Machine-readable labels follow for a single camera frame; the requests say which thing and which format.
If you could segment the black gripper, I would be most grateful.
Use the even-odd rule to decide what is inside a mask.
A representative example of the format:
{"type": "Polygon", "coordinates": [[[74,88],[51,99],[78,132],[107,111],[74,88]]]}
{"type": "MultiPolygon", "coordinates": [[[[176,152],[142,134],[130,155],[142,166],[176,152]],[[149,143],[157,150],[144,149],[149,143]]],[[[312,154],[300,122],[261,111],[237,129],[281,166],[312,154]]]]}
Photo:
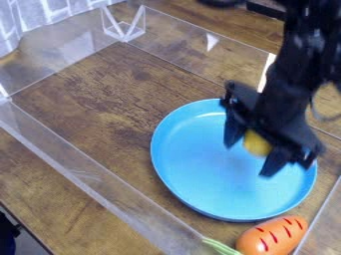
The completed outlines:
{"type": "Polygon", "coordinates": [[[232,148],[253,129],[273,146],[260,175],[272,177],[287,164],[308,169],[324,152],[324,144],[307,123],[312,92],[273,82],[260,93],[249,85],[228,81],[220,103],[226,110],[224,144],[232,148]]]}

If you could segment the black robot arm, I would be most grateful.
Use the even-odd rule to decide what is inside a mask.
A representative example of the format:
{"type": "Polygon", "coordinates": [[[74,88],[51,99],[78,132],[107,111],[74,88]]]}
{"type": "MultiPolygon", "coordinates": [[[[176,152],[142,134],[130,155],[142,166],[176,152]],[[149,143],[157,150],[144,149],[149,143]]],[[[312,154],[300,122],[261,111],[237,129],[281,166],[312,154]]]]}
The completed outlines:
{"type": "Polygon", "coordinates": [[[229,81],[224,143],[247,139],[252,129],[272,145],[260,170],[273,176],[288,163],[308,168],[324,151],[307,108],[323,85],[341,91],[341,0],[275,0],[287,11],[284,41],[267,71],[263,92],[229,81]]]}

